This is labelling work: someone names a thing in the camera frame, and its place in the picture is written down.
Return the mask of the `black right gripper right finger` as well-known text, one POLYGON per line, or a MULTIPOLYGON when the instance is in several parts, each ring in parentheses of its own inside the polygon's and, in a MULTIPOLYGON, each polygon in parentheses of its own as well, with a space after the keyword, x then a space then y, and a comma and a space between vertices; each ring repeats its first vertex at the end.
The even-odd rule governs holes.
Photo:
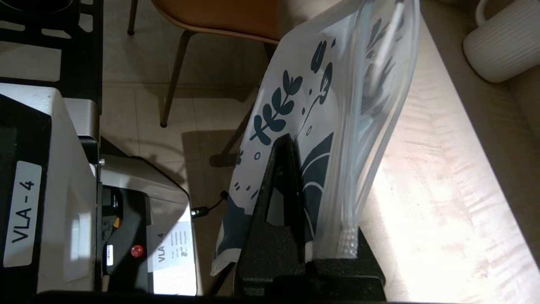
POLYGON ((385 275, 361 229, 357 230, 357 239, 359 245, 356 258, 314 260, 305 264, 305 273, 335 277, 376 277, 384 280, 385 275))

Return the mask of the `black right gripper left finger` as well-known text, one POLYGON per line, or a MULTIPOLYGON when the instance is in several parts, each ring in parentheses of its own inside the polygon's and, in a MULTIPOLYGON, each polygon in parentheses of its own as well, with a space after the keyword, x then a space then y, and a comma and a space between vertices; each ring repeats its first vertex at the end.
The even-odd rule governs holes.
POLYGON ((301 296, 305 291, 304 219, 297 150, 287 134, 272 146, 249 232, 235 270, 235 296, 301 296), (282 168, 285 224, 267 221, 274 177, 282 168))

